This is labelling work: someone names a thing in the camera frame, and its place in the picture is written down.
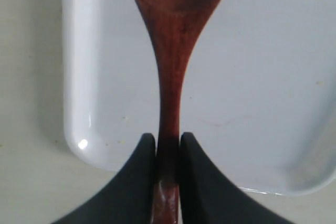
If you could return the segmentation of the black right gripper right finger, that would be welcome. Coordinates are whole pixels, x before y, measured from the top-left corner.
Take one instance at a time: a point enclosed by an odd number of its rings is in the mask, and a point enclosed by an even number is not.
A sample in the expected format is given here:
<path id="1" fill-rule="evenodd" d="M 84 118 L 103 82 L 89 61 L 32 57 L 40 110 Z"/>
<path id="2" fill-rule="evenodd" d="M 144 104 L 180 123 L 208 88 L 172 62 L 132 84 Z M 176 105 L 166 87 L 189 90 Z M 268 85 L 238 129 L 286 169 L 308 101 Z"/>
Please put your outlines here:
<path id="1" fill-rule="evenodd" d="M 183 223 L 289 223 L 224 176 L 192 133 L 180 141 L 180 199 Z"/>

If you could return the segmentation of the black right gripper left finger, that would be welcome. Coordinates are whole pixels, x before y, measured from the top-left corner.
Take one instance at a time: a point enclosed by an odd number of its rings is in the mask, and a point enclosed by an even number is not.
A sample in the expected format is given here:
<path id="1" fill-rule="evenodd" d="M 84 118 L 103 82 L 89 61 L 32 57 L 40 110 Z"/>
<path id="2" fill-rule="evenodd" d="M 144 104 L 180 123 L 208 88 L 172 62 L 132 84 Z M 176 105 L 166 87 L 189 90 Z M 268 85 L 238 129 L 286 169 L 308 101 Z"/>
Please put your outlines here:
<path id="1" fill-rule="evenodd" d="M 150 223 L 155 139 L 141 136 L 122 169 L 96 195 L 55 223 Z"/>

